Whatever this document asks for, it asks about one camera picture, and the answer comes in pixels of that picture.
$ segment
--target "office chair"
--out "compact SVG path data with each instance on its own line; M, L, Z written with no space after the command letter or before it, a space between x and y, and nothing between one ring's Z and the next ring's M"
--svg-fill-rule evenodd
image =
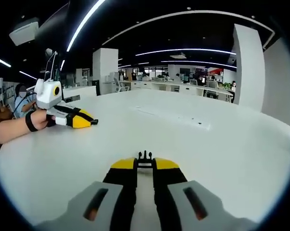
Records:
M217 89L218 88L218 83L216 81L209 80L209 81L207 81L207 83L208 83L208 87L209 88L214 88L214 89ZM206 95L209 98L214 98L214 99L217 99L218 98L218 94L215 91L208 90L206 92Z
M195 79L190 80L190 84L192 85L198 85L198 82Z
M115 81L115 84L116 84L115 92L129 91L129 87L128 86L126 86L126 87L121 86L120 82L118 81L117 78L114 78L114 81Z

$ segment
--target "face mask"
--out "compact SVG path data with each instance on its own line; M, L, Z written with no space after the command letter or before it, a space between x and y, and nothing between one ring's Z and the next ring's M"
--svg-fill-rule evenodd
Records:
M22 98L24 98L24 97L26 96L26 92L25 92L25 91L21 91L21 92L20 92L20 96L21 96Z

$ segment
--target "round white table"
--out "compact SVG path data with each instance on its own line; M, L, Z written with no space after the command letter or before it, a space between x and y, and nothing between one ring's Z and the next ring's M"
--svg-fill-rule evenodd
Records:
M54 126L2 146L0 181L32 224L55 219L121 158L148 150L221 198L233 216L260 222L290 178L290 126L210 98L134 90L72 102L99 119Z

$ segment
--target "ceiling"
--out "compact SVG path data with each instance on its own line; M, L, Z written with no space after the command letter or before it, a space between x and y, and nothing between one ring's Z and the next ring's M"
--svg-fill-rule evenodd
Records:
M69 41L83 19L86 12L93 6L93 0L22 0L0 3L0 58L10 63L12 68L0 65L0 77L5 81L16 81L33 84L34 79L28 78L18 71L24 71L35 77L43 77L40 73L45 68L44 50L51 46L57 50L62 59L66 60L63 73L74 72L76 68L91 68L92 53L100 47L119 50L121 65L138 66L138 63L149 62L148 65L161 65L161 61L172 60L174 52L161 52L135 56L139 53L183 48L202 48L232 51L234 24L241 24L259 31L264 44L270 31L250 21L214 13L191 13L167 17L138 26L119 35L107 44L104 42L117 33L146 20L176 12L193 10L213 10L240 14L265 24L276 31L270 46L279 36L279 29L272 15L264 13L266 5L252 4L235 6L217 5L210 2L183 0L170 4L168 0L106 0L92 15L75 40L69 53L66 48ZM16 47L9 38L9 33L18 23L37 17L41 26L49 17L65 4L67 16L59 29L49 35L55 44L41 44L31 41ZM187 60L227 64L229 54L211 51L184 51Z

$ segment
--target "wrist strap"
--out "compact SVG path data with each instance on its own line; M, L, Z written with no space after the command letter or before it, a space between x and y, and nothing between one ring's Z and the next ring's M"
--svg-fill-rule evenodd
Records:
M26 125L27 125L27 127L28 127L28 129L29 129L30 131L38 131L38 130L35 128L35 126L33 125L33 123L31 122L31 118L30 118L30 116L31 116L31 114L32 114L33 112L34 112L34 111L31 111L31 112L29 112L29 113L26 114L26 116L25 116L25 122L26 122Z

